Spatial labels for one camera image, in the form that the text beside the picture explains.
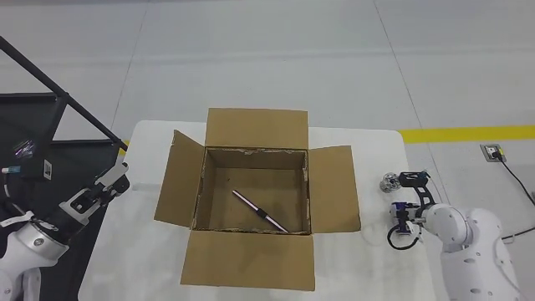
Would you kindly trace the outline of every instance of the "gray floor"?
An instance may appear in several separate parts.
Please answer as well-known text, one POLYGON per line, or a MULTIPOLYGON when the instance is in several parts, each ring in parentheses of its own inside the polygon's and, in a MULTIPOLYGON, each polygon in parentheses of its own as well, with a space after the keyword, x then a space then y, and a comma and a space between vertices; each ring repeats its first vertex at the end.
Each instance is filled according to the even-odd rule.
MULTIPOLYGON (((139 120, 204 121, 208 107, 309 112, 370 129, 529 125, 535 0, 2 0, 0 31, 124 139, 139 120)), ((0 89, 44 91, 0 55, 0 89)), ((73 111, 58 139, 100 138, 73 111)), ((506 232, 535 209, 480 142, 407 145, 444 202, 494 211, 506 232)), ((531 189, 535 144, 503 141, 531 189)), ((508 248, 523 292, 535 232, 508 248)), ((428 241, 438 299, 439 244, 428 241)))

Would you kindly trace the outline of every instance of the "power cord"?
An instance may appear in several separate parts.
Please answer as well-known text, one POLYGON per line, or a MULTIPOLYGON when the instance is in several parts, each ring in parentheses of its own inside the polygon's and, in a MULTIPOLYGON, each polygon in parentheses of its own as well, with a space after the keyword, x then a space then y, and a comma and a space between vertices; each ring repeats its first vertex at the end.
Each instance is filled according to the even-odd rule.
MULTIPOLYGON (((521 188, 524 190, 524 193, 526 194, 526 196, 529 199, 529 201, 535 206, 535 200, 533 200, 532 196, 529 194, 529 192, 527 191, 527 189, 524 186, 524 184, 522 184, 520 179, 518 179, 518 177, 511 171, 509 166, 507 166, 505 161, 503 161, 502 153, 500 151, 495 151, 495 152, 492 152, 491 156, 492 156, 492 158, 497 158, 502 163, 502 165, 506 168, 506 170, 511 174, 511 176, 513 176, 518 181, 518 183, 520 184, 521 188)), ((522 232, 517 232, 517 233, 514 233, 512 235, 502 237, 502 240, 505 241, 505 240, 510 239, 510 238, 514 239, 516 236, 521 236, 521 235, 523 235, 525 233, 532 232, 533 230, 535 230, 535 227, 531 227, 531 228, 526 229, 526 230, 524 230, 522 232)))
POLYGON ((421 227, 420 227, 420 232, 418 232, 418 236, 415 237, 415 239, 412 241, 411 244, 407 245, 407 246, 404 246, 404 247, 397 247, 396 245, 394 245, 394 243, 392 243, 392 234, 396 231, 400 229, 400 225, 399 224, 396 224, 395 226, 393 226, 389 231, 388 233, 386 234, 386 240, 388 241, 388 244, 395 250, 409 250, 410 248, 414 247, 417 243, 418 243, 418 240, 420 239, 421 237, 421 227))

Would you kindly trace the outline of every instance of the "white table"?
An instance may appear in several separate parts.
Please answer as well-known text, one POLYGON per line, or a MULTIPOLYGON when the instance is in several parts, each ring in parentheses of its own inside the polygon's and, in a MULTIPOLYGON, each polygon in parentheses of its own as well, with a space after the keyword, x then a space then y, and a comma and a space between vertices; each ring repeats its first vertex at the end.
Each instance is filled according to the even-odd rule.
POLYGON ((310 128, 311 148, 351 145, 362 231, 315 234, 315 292, 180 285, 189 230, 153 220, 173 130, 203 143, 206 124, 141 121, 125 157, 131 188, 111 202, 79 290, 84 300, 436 300, 425 248, 397 252, 386 242, 392 201, 386 172, 408 171, 401 135, 391 130, 310 128))

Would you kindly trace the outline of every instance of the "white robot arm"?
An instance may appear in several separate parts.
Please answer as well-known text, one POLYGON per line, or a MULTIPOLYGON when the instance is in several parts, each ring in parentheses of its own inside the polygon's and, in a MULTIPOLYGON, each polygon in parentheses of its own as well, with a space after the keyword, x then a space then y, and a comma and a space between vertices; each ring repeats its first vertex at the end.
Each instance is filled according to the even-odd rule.
POLYGON ((24 301, 39 299, 38 268, 55 265, 69 250, 71 238, 89 223, 89 217, 129 188, 127 171, 125 163, 113 166, 43 220, 27 212, 0 222, 2 227, 26 222, 9 234, 6 252, 0 258, 0 301, 13 301, 21 293, 24 301))
POLYGON ((436 204, 422 217, 423 228, 442 241, 442 275, 451 300, 519 300, 512 260, 493 213, 436 204))
MULTIPOLYGON (((392 204, 390 214, 395 219, 395 227, 388 235, 390 245, 393 232, 409 234, 407 224, 414 223, 442 241, 442 273, 450 300, 519 301, 517 277, 501 239, 502 226, 498 218, 484 209, 436 204, 425 187, 427 177, 426 172, 403 172, 396 177, 389 174, 381 182, 380 188, 385 192, 413 187, 420 197, 420 204, 392 204)), ((392 246, 406 250, 412 245, 392 246)))

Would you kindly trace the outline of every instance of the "cardboard box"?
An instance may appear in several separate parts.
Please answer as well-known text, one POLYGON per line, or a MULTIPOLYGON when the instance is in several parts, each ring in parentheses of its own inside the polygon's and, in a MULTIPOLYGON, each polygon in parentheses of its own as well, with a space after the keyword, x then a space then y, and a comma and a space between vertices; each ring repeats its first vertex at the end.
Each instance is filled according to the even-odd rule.
POLYGON ((360 230, 351 147, 309 150, 304 111, 210 109, 205 146, 175 131, 155 219, 191 229, 182 284, 312 291, 312 234, 360 230))

